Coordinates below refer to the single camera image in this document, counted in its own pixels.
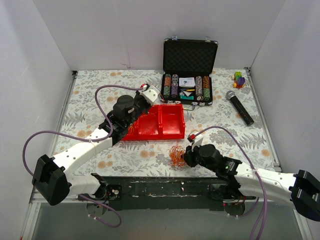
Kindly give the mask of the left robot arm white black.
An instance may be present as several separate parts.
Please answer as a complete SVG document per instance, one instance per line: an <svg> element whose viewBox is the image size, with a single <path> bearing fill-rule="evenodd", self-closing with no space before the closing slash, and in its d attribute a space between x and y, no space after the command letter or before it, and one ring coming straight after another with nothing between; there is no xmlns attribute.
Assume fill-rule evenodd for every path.
<svg viewBox="0 0 320 240"><path fill-rule="evenodd" d="M129 127L148 113L158 94L154 90L137 93L135 97L122 95L113 110L84 142L53 157L41 156L35 167L32 184L51 206L62 202L69 195L89 194L95 200L107 194L107 183L97 173L75 176L74 172L96 154L113 147L129 132Z"/></svg>

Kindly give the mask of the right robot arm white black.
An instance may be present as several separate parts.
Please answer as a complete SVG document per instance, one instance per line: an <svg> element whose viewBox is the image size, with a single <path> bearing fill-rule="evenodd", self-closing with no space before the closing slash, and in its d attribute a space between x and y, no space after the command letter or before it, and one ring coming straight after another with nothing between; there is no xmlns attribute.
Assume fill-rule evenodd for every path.
<svg viewBox="0 0 320 240"><path fill-rule="evenodd" d="M189 167L204 167L226 182L221 196L266 198L295 209L300 215L320 220L320 182L306 170L281 173L253 170L248 164L223 156L212 144L188 146L183 160Z"/></svg>

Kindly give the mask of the red plastic compartment bin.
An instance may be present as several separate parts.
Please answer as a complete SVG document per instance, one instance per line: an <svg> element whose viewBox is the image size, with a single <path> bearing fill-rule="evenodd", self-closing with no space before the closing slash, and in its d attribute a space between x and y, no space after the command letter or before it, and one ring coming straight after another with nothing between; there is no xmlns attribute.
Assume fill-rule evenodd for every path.
<svg viewBox="0 0 320 240"><path fill-rule="evenodd" d="M123 141L166 141L185 138L185 119L182 104L153 105L133 134L127 134Z"/></svg>

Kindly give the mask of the orange rubber band tangle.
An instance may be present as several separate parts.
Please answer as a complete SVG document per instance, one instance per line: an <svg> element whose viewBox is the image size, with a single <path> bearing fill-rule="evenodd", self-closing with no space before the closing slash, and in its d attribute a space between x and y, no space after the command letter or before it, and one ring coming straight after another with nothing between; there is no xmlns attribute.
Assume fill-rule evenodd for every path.
<svg viewBox="0 0 320 240"><path fill-rule="evenodd" d="M170 159L169 165L172 168L180 169L186 166L186 162L184 160L184 154L186 151L178 141L167 149L167 153Z"/></svg>

